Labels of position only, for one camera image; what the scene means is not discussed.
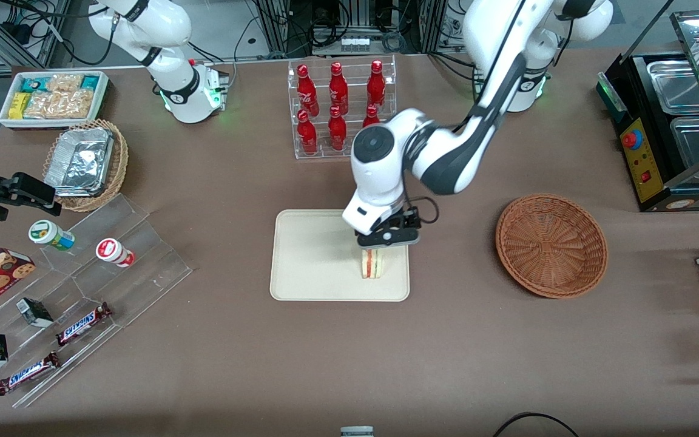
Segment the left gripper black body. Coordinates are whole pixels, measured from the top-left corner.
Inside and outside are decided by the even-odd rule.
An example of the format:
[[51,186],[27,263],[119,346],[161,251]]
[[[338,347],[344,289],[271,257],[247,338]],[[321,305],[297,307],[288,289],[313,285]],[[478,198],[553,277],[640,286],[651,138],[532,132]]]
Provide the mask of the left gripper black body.
[[408,209],[402,208],[384,222],[376,224],[368,235],[355,231],[357,242],[361,243],[385,243],[396,240],[419,239],[419,230],[422,220],[419,208],[416,206]]

